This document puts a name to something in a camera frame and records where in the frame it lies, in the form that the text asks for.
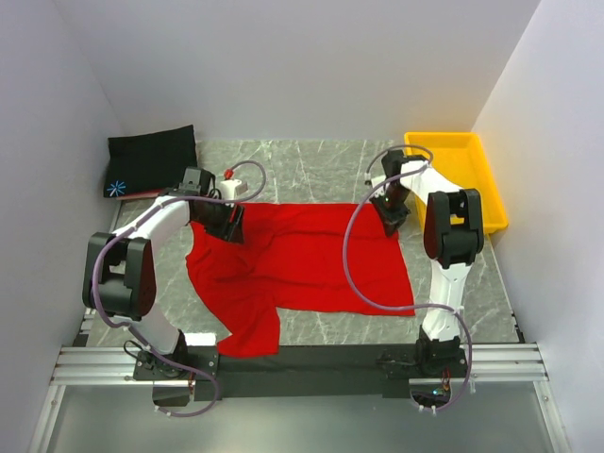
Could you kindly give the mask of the red t shirt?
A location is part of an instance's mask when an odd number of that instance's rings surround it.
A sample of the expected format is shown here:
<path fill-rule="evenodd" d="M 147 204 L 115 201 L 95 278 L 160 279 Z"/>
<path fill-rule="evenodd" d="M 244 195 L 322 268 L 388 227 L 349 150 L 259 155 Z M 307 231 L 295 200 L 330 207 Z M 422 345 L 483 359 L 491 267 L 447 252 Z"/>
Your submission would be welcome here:
<path fill-rule="evenodd" d="M 211 237 L 191 224 L 189 279 L 229 336 L 222 355 L 275 355 L 278 310 L 412 316 L 413 292 L 394 235 L 387 238 L 376 210 L 355 204 L 246 205 L 243 243 Z"/>

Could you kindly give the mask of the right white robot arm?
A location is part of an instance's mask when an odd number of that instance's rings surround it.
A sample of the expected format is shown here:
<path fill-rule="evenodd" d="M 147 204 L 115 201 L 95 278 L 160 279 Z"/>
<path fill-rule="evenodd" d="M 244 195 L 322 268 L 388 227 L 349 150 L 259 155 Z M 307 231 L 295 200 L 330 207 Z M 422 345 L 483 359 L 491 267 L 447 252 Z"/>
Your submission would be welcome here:
<path fill-rule="evenodd" d="M 459 316 L 466 279 L 484 245 L 481 198 L 478 190 L 464 189 L 436 171 L 431 155 L 409 156 L 406 148 L 383 151 L 377 159 L 384 175 L 367 177 L 365 184 L 377 190 L 370 201 L 388 237 L 409 214 L 409 194 L 426 206 L 423 244 L 431 281 L 412 365 L 421 375 L 434 377 L 467 363 Z"/>

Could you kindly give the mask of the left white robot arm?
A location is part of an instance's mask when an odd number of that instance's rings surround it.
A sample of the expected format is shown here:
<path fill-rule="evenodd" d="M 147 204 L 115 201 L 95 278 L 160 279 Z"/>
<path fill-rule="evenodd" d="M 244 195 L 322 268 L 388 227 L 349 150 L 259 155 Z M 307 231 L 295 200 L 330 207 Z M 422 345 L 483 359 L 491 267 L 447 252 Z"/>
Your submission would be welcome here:
<path fill-rule="evenodd" d="M 83 282 L 83 303 L 99 311 L 110 327 L 123 327 L 155 356 L 155 367 L 169 379 L 189 366 L 188 346 L 156 305 L 154 253 L 182 227 L 197 223 L 211 237 L 243 242 L 244 207 L 235 202 L 246 184 L 225 170 L 221 180 L 189 167 L 182 181 L 156 198 L 135 220 L 111 233 L 91 236 Z"/>

